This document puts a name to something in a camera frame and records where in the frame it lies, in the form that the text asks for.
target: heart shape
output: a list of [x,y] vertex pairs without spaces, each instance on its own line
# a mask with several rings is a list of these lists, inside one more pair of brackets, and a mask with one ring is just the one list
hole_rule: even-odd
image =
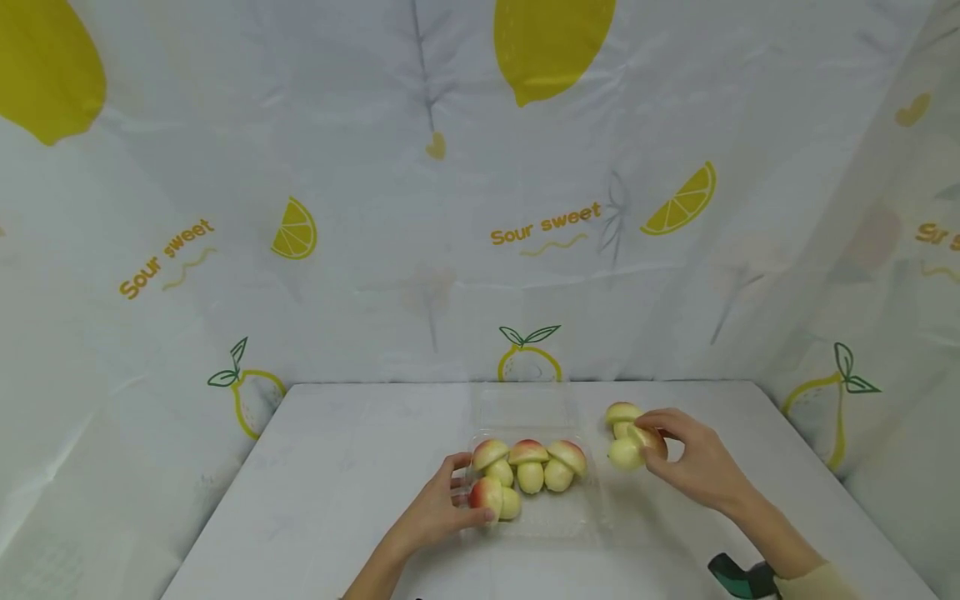
[[926,114],[928,108],[930,108],[930,94],[925,92],[914,98],[909,107],[898,110],[894,120],[901,127],[913,127]]
[[433,142],[427,145],[426,154],[434,160],[443,160],[446,157],[446,140],[440,132],[433,132]]

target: table surface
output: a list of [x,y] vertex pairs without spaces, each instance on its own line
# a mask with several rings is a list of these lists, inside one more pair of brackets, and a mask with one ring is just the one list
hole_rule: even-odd
[[467,448],[477,399],[530,395],[572,409],[612,526],[583,540],[467,534],[418,555],[394,598],[582,600],[601,589],[605,597],[729,598],[706,565],[720,552],[744,567],[758,563],[743,535],[645,470],[624,474],[607,463],[603,414],[627,399],[644,410],[676,406],[712,426],[864,598],[935,600],[757,386],[652,381],[294,386],[163,600],[339,597],[443,457]]

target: wavy line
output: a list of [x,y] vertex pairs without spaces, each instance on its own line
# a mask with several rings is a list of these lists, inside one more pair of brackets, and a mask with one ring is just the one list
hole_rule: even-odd
[[204,251],[201,252],[201,254],[200,254],[200,258],[198,258],[197,260],[195,260],[195,261],[193,261],[193,262],[185,262],[185,263],[183,263],[182,265],[180,265],[180,279],[177,279],[176,281],[171,281],[170,283],[164,284],[164,286],[161,287],[160,290],[163,291],[163,292],[166,292],[166,291],[169,290],[170,288],[172,288],[172,287],[177,287],[178,285],[180,285],[181,283],[183,283],[183,282],[186,280],[186,268],[187,268],[187,267],[196,267],[197,265],[201,264],[202,262],[204,262],[204,261],[206,260],[206,256],[207,256],[208,254],[210,254],[211,252],[216,252],[216,251],[217,251],[216,248],[204,248]]
[[960,283],[960,275],[954,273],[947,267],[934,267],[932,269],[927,269],[926,267],[924,267],[924,262],[923,261],[920,262],[920,275],[924,277],[930,277],[930,276],[938,275],[940,273],[946,276],[949,276],[951,279],[953,279],[954,283]]
[[524,256],[540,256],[541,254],[543,254],[543,251],[550,248],[551,246],[556,246],[557,248],[569,248],[573,246],[577,242],[577,240],[580,240],[580,239],[587,239],[587,235],[585,233],[578,233],[576,237],[570,240],[569,243],[567,244],[558,244],[557,242],[547,242],[546,244],[543,244],[543,248],[539,249],[536,252],[528,252],[526,250],[521,250],[520,254]]

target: plastic tray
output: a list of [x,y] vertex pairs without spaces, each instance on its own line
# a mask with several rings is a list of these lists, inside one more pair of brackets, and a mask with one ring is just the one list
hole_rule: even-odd
[[[491,535],[541,540],[596,540],[607,526],[606,511],[597,479],[596,464],[584,438],[576,406],[564,384],[488,384],[471,398],[472,438],[469,450],[496,438],[509,446],[520,440],[537,440],[544,446],[569,440],[587,457],[587,476],[574,479],[563,493],[544,489],[528,495],[514,482],[520,494],[520,515],[500,521]],[[481,473],[468,469],[472,485]]]

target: lemon illustration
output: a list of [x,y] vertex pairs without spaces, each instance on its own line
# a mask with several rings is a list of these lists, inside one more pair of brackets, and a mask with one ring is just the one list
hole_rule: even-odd
[[[218,372],[210,377],[206,384],[217,388],[230,388],[233,392],[233,410],[240,428],[254,440],[259,440],[267,421],[286,396],[287,389],[283,387],[279,377],[272,373],[256,369],[240,371],[240,359],[243,358],[246,348],[247,338],[244,338],[230,351],[233,369]],[[247,382],[250,384],[246,388],[252,390],[241,390]]]
[[710,203],[716,184],[717,174],[708,160],[640,230],[647,235],[664,235],[690,223]]
[[312,254],[315,248],[317,225],[313,222],[313,216],[306,206],[291,196],[270,250],[284,258],[301,260]]
[[107,98],[107,77],[66,0],[0,0],[0,116],[47,146],[83,133]]
[[497,0],[493,43],[516,105],[560,94],[600,52],[616,0]]
[[496,368],[496,376],[500,381],[561,381],[564,373],[560,363],[544,350],[535,346],[528,346],[542,342],[550,337],[559,325],[544,327],[528,335],[526,338],[509,327],[500,327],[500,332],[510,343],[511,348],[500,357],[500,364]]
[[853,352],[837,342],[833,345],[837,370],[832,375],[799,385],[780,409],[832,471],[847,454],[844,431],[844,394],[876,394],[880,389],[853,374]]

